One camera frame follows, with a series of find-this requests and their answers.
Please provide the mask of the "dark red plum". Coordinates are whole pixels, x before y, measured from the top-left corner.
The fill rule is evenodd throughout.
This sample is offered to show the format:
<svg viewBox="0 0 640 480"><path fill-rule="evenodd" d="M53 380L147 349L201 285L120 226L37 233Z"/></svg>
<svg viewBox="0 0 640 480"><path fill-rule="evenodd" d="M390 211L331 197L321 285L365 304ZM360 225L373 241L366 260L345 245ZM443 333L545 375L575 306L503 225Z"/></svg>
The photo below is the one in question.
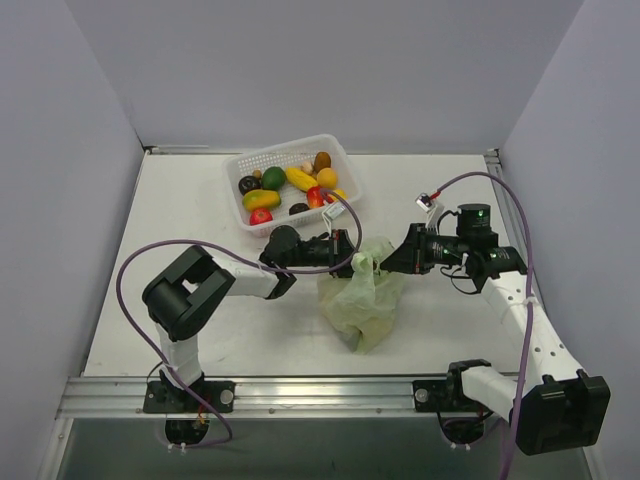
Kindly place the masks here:
<svg viewBox="0 0 640 480"><path fill-rule="evenodd" d="M310 207L308 204L300 202L300 203L293 204L289 208L288 213L290 216L293 216L293 215L301 214L303 212L307 212L309 210L310 210Z"/></svg>

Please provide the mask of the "light green plastic bag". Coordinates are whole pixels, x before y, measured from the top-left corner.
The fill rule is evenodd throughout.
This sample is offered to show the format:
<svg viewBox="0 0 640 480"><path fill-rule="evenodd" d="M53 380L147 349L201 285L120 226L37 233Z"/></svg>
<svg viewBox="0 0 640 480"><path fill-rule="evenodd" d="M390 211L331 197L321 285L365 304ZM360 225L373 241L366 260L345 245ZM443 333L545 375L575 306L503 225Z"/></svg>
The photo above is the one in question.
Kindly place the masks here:
<svg viewBox="0 0 640 480"><path fill-rule="evenodd" d="M384 236L363 241L351 261L350 278L317 279L318 308L338 337L356 354L366 354L392 331L405 278L380 269L394 247Z"/></svg>

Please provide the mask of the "yellow starfruit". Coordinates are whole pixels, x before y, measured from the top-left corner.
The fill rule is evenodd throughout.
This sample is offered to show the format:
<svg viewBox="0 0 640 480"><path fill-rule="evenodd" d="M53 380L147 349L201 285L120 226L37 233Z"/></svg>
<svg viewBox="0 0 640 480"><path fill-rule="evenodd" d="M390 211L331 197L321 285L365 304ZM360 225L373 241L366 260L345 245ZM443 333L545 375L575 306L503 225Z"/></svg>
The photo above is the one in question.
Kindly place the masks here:
<svg viewBox="0 0 640 480"><path fill-rule="evenodd" d="M289 167L285 170L285 174L287 181L300 191L307 192L311 187L318 186L317 180L300 168Z"/></svg>

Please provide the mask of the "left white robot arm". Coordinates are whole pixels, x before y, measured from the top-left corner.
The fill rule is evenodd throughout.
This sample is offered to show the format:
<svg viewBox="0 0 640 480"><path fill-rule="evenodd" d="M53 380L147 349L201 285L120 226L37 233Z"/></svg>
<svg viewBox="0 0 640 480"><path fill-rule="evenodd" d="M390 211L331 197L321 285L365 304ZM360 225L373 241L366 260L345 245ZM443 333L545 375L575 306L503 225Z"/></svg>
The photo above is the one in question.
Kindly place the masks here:
<svg viewBox="0 0 640 480"><path fill-rule="evenodd" d="M295 283L289 270L297 267L326 267L335 276L348 277L356 249L344 229L304 240L288 225L271 232L258 268L217 261L199 245L188 247L142 293L167 360L162 373L167 400L180 411L201 402L204 373L197 335L226 297L277 299Z"/></svg>

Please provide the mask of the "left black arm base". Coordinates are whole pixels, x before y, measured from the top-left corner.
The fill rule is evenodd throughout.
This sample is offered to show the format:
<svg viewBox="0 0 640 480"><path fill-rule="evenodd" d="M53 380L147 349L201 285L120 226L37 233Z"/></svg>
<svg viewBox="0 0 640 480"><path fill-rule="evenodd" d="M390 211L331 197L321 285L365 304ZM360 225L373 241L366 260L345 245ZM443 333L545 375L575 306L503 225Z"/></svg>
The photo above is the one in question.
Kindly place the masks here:
<svg viewBox="0 0 640 480"><path fill-rule="evenodd" d="M190 388L219 413L233 411L236 384L230 380L207 380L204 375ZM205 407L183 388L174 385L164 374L149 381L142 410L147 414L203 413Z"/></svg>

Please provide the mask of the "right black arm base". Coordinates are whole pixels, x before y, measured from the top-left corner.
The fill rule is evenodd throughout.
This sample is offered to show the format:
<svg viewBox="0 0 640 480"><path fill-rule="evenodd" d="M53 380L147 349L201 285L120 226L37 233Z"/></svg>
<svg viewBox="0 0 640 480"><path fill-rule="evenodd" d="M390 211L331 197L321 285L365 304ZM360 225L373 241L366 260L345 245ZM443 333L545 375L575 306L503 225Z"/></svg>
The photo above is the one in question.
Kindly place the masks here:
<svg viewBox="0 0 640 480"><path fill-rule="evenodd" d="M475 367L491 367L491 363L483 359L452 362L443 377L414 380L414 410L419 413L492 414L486 406L463 394L462 373Z"/></svg>

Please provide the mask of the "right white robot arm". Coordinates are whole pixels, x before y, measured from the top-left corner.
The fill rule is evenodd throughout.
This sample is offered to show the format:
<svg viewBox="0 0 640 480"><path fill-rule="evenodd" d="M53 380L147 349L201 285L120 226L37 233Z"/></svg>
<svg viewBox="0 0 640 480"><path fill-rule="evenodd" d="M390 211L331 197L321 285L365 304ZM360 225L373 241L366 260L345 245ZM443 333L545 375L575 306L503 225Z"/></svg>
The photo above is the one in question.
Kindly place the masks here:
<svg viewBox="0 0 640 480"><path fill-rule="evenodd" d="M528 289L528 272L518 251L502 246L491 227L487 204L459 206L454 235L413 223L384 271L423 275L436 266L462 269L488 303L526 370L512 380L484 359L450 364L437 410L472 403L516 428L515 443L529 456L591 446L599 438L611 391L591 376L564 346L538 299Z"/></svg>

